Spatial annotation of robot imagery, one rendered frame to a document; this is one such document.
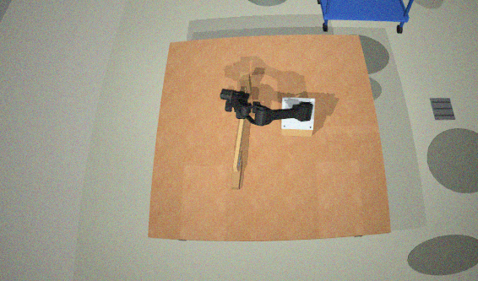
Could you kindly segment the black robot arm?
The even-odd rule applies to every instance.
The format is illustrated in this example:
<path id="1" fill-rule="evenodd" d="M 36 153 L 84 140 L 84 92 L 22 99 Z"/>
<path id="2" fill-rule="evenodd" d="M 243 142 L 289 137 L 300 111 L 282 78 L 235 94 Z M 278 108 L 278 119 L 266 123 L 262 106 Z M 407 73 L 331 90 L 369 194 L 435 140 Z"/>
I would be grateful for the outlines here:
<path id="1" fill-rule="evenodd" d="M 249 93 L 234 89 L 223 89 L 220 92 L 222 100 L 229 100 L 229 105 L 236 109 L 236 118 L 245 119 L 257 126 L 269 125 L 273 120 L 295 118 L 300 122 L 310 121 L 312 116 L 312 102 L 300 102 L 300 105 L 292 105 L 292 108 L 272 110 L 265 105 L 247 105 Z M 249 116 L 250 107 L 256 106 L 254 119 Z"/>

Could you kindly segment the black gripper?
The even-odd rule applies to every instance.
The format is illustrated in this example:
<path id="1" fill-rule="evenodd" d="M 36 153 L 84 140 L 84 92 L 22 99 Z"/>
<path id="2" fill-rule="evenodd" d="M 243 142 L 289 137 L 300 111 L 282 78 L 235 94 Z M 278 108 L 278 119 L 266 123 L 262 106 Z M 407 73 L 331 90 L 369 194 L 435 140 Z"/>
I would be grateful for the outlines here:
<path id="1" fill-rule="evenodd" d="M 249 102 L 247 102 L 247 101 L 246 101 L 246 104 L 247 104 L 247 105 L 252 105 L 252 103 L 249 103 Z M 256 104 L 260 104 L 260 102 L 259 102 L 259 101 L 254 101 L 254 102 L 253 102 L 253 105 L 256 105 Z M 261 104 L 260 104 L 260 105 L 261 105 Z M 251 113 L 251 110 L 252 110 L 252 113 L 255 113 L 255 112 L 256 112 L 256 108 L 257 108 L 256 106 L 250 107 L 249 113 Z M 232 112 L 232 107 L 229 105 L 229 100 L 227 100 L 227 101 L 225 102 L 225 111 Z"/>

